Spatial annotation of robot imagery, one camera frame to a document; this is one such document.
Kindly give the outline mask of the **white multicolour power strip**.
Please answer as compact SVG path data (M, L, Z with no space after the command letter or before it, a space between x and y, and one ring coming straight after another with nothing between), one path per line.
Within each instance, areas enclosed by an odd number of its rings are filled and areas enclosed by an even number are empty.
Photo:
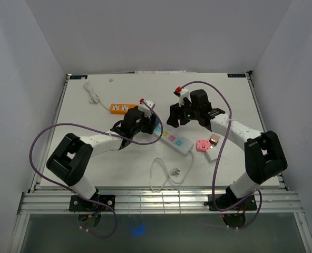
M185 173L183 173L183 170L179 168L173 168L169 170L167 166L165 165L165 162L161 158L155 158L151 163L150 176L149 176L149 186L152 192L160 192L169 180L176 186L182 185L184 181L186 180L194 164L194 154L192 152L192 149L194 146L193 141L189 140L184 135L179 134L178 131L174 127L169 126L167 124L164 124L163 126L161 126L161 123L159 122L159 123L156 123L153 134L156 137L159 137L161 133L162 133L162 137L160 138L160 141L162 141L164 144L172 148L174 151L176 151L180 155L184 157L190 156L191 162L190 162L189 167L185 171ZM165 181L159 188L154 188L152 186L153 166L157 162L159 162L163 166L167 176L165 178Z

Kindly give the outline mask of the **blue cube socket adapter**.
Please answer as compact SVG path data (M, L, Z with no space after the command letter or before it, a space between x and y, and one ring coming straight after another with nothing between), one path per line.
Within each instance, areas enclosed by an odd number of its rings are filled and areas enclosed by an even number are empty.
M160 124L160 119L158 117L156 117L155 120L155 127L157 127Z

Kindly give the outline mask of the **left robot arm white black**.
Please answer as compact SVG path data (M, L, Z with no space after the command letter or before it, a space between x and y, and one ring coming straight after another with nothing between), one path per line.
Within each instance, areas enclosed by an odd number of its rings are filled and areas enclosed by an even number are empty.
M104 134L78 137L68 133L48 158L46 167L82 196L81 205L86 210L94 210L99 205L98 190L84 175L90 159L108 151L126 148L139 132L152 134L156 122L154 113L147 116L136 106Z

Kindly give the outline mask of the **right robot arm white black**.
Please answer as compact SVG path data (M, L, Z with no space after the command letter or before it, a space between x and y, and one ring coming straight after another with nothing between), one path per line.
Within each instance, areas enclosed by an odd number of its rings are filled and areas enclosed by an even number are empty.
M288 167L278 135L273 131L260 132L231 119L231 115L213 108L203 89L189 92L178 87L174 94L179 102L170 106L167 124L175 128L192 120L209 131L222 135L224 141L237 145L245 156L245 172L212 204L219 211L238 209L251 194L268 179Z

